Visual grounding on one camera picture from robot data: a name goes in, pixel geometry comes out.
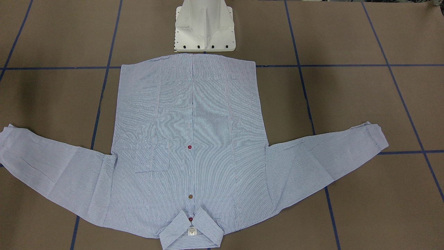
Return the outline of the blue white striped shirt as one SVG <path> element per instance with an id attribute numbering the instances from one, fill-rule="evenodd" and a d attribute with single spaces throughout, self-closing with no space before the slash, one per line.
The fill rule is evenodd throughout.
<path id="1" fill-rule="evenodd" d="M 1 164 L 89 223 L 180 250 L 220 247 L 386 147 L 369 122 L 269 145 L 253 61 L 177 54 L 121 66 L 110 155 L 9 125 Z"/>

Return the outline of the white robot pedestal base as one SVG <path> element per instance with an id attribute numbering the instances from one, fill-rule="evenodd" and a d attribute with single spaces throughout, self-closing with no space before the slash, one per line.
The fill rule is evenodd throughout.
<path id="1" fill-rule="evenodd" d="M 232 52 L 233 9 L 224 0 L 185 0 L 176 8 L 175 52 Z"/>

